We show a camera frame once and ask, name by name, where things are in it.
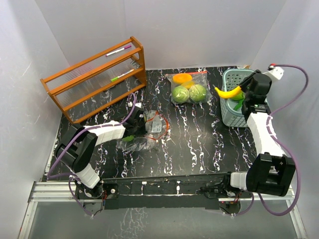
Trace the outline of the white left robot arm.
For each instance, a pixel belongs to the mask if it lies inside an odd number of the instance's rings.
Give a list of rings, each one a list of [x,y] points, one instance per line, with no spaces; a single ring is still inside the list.
[[[76,123],[61,139],[55,156],[80,181],[82,191],[97,199],[103,193],[103,185],[90,164],[95,147],[108,141],[146,134],[146,121],[145,111],[135,106],[121,122],[112,120],[94,126]]]

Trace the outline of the clear zip bag red seal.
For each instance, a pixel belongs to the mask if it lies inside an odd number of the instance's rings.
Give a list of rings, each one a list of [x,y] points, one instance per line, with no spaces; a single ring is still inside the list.
[[[146,111],[145,116],[147,133],[143,136],[134,136],[130,142],[124,142],[123,138],[118,139],[117,149],[123,152],[140,152],[156,147],[159,140],[167,134],[169,123],[158,111]]]

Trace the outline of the dark green fake cucumber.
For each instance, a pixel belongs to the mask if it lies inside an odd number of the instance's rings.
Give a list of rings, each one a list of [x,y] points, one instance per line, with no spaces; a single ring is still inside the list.
[[[239,100],[237,102],[237,105],[233,108],[233,110],[235,110],[235,111],[239,110],[242,107],[243,102],[244,102],[244,99]]]

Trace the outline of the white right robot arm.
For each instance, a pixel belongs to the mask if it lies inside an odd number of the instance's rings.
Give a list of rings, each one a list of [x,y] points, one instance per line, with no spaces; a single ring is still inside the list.
[[[272,83],[284,75],[281,67],[271,65],[259,70],[228,69],[223,73],[220,97],[222,119],[226,126],[246,125],[253,136],[257,157],[246,172],[228,172],[221,183],[208,186],[210,192],[235,197],[240,191],[283,197],[295,173],[295,163],[287,156],[272,126],[267,94]]]

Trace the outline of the yellow fake banana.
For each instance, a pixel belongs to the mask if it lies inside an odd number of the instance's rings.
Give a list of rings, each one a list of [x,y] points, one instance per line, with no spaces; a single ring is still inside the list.
[[[218,96],[223,98],[223,99],[234,98],[242,92],[242,89],[240,86],[237,86],[235,89],[233,89],[231,91],[227,91],[227,92],[222,91],[222,90],[218,89],[217,87],[215,87],[214,89],[217,92]]]

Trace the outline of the bumpy green fake fruit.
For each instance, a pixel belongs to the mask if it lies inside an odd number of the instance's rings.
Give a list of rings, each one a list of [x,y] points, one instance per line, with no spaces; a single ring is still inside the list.
[[[233,101],[239,101],[241,99],[245,99],[245,94],[242,91],[239,94],[237,94],[236,96],[231,98],[231,100],[233,100]]]

